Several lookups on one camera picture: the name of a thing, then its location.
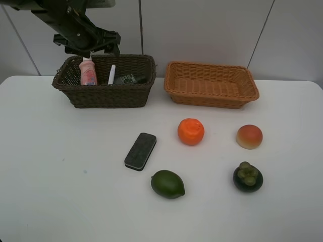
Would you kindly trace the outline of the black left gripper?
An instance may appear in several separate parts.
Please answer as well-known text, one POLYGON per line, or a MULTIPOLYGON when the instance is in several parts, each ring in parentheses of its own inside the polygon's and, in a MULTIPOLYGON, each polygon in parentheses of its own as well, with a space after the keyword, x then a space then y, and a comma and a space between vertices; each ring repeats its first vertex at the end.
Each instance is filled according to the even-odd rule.
POLYGON ((94 33, 80 32, 65 38, 60 34, 55 34, 53 42, 56 45, 63 45, 66 54, 79 55, 89 58, 91 53, 103 50, 105 54, 119 56, 120 35, 115 31, 107 31, 96 28, 94 33))

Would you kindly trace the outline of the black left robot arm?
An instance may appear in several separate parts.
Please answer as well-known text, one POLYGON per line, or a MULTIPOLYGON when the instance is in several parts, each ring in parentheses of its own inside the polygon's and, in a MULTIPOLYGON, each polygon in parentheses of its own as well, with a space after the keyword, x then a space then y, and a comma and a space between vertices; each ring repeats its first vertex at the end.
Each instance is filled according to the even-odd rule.
POLYGON ((65 53, 89 58, 94 52, 119 56, 121 37, 115 31, 96 27, 86 16, 87 9, 112 8, 115 1, 88 0, 8 0, 2 5, 33 15, 54 29, 53 42, 65 47, 65 53))

